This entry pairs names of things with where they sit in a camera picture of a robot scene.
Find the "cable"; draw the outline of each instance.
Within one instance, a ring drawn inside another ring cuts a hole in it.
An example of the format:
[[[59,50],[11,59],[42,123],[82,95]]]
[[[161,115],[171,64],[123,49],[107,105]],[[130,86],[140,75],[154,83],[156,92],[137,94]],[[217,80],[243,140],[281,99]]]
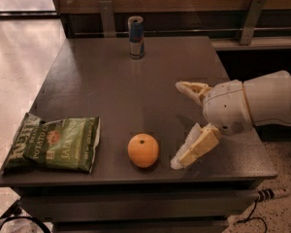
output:
[[[268,232],[268,224],[266,223],[266,221],[263,220],[263,219],[262,219],[261,217],[259,217],[259,216],[251,217],[251,216],[253,215],[255,209],[256,209],[257,204],[258,204],[258,199],[255,200],[253,210],[251,211],[251,213],[249,214],[249,216],[248,216],[246,219],[238,220],[238,221],[236,222],[236,224],[239,224],[239,223],[247,223],[247,222],[252,221],[252,220],[262,220],[262,222],[263,222],[263,224],[264,224],[264,227],[265,227],[265,231],[264,231],[264,233],[267,233],[267,232]]]
[[[37,218],[31,217],[31,216],[13,216],[13,217],[1,218],[0,219],[0,230],[2,229],[3,225],[6,222],[12,221],[12,220],[17,220],[17,219],[28,219],[28,220],[31,220],[31,221],[35,222],[43,230],[44,233],[50,233],[49,229],[47,228],[47,226],[45,224],[43,224]]]

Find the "metal bracket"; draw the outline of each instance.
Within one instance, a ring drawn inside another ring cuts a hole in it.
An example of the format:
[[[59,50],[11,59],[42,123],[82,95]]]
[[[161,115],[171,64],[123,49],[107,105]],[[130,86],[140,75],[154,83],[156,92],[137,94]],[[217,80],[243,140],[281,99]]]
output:
[[[245,22],[242,28],[240,36],[240,45],[250,45],[256,23],[262,12],[263,6],[266,0],[251,0],[250,8],[245,18]]]
[[[105,37],[116,37],[112,1],[99,1],[100,16]]]

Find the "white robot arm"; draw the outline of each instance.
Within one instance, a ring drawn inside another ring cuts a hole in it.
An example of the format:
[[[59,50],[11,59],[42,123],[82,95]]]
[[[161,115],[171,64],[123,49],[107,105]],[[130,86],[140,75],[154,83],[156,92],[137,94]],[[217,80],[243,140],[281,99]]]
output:
[[[185,168],[212,150],[221,135],[235,135],[265,124],[291,126],[291,76],[286,71],[244,83],[220,83],[214,88],[187,82],[179,82],[176,87],[203,107],[209,124],[192,128],[171,161],[174,169]]]

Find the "orange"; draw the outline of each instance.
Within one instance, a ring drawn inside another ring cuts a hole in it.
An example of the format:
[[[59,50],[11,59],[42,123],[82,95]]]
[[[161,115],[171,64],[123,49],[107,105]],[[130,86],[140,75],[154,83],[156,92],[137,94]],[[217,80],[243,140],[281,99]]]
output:
[[[134,136],[128,144],[128,155],[131,161],[138,167],[146,168],[154,164],[158,158],[158,144],[156,140],[147,134]]]

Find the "green chip bag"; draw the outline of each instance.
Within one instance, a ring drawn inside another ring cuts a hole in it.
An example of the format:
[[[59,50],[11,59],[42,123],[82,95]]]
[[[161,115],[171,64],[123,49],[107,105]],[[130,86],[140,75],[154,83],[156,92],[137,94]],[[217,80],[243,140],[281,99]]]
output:
[[[44,123],[31,136],[23,156],[49,168],[90,172],[99,131],[98,117]]]
[[[13,139],[9,159],[5,166],[6,170],[34,165],[33,161],[23,157],[23,153],[28,146],[29,139],[37,133],[41,123],[42,120],[39,117],[29,113],[25,114]]]

